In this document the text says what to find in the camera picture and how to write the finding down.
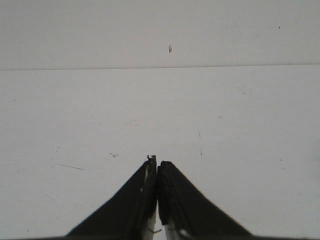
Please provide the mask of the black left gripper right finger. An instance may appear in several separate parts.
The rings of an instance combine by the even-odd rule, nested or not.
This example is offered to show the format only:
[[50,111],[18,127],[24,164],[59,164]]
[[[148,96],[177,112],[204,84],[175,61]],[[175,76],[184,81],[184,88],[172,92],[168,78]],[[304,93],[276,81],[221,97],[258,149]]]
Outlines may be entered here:
[[251,237],[170,161],[157,170],[158,213],[167,237]]

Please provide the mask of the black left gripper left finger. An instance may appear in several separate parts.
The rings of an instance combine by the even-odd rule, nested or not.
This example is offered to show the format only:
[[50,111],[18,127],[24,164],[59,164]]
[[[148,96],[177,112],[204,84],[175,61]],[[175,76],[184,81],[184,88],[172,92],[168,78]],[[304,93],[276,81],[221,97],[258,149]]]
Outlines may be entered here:
[[156,156],[142,166],[114,196],[75,226],[68,237],[152,237],[157,206]]

